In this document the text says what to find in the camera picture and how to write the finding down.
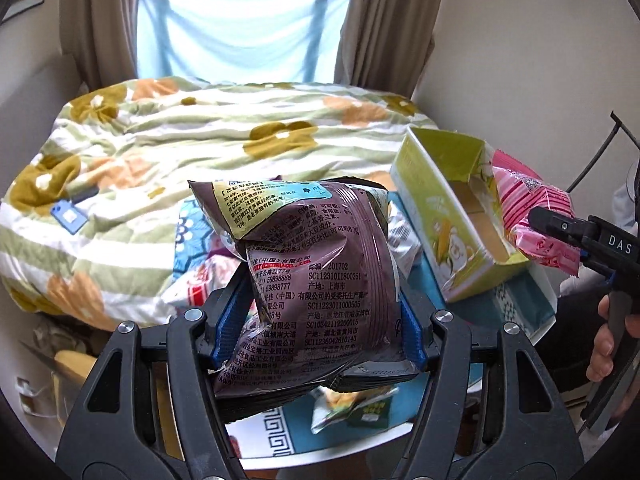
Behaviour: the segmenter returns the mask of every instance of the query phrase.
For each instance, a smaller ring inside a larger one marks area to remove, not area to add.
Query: pink snack bag
[[[573,218],[569,195],[545,184],[533,170],[500,150],[496,150],[492,166],[509,241],[532,261],[577,276],[580,249],[534,231],[527,220],[536,206]]]

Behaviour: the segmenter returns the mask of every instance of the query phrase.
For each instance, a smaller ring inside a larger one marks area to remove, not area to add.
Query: blue sheer curtain
[[[140,0],[138,75],[332,82],[349,0]]]

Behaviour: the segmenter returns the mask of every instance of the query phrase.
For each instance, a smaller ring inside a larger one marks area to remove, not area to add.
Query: metal screw
[[[436,312],[436,319],[441,323],[448,323],[453,319],[453,314],[448,310],[438,310]]]
[[[121,334],[128,334],[136,327],[133,321],[123,321],[118,325],[118,332]]]
[[[516,335],[520,333],[520,327],[517,326],[513,321],[508,321],[504,324],[504,331],[510,335]]]
[[[202,311],[199,308],[192,308],[184,313],[184,319],[187,321],[197,321],[202,317]]]

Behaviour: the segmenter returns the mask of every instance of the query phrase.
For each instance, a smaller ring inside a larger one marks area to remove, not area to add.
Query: blue card
[[[84,213],[67,200],[58,200],[51,208],[51,215],[73,235],[88,221]]]

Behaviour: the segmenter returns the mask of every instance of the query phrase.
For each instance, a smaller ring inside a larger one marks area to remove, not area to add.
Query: bedspread
[[[435,128],[407,99],[336,85],[171,77],[80,96],[2,201],[2,280],[25,310],[105,330],[164,323],[187,180],[388,171],[410,124]],[[76,205],[88,221],[71,234],[51,207],[94,187]]]

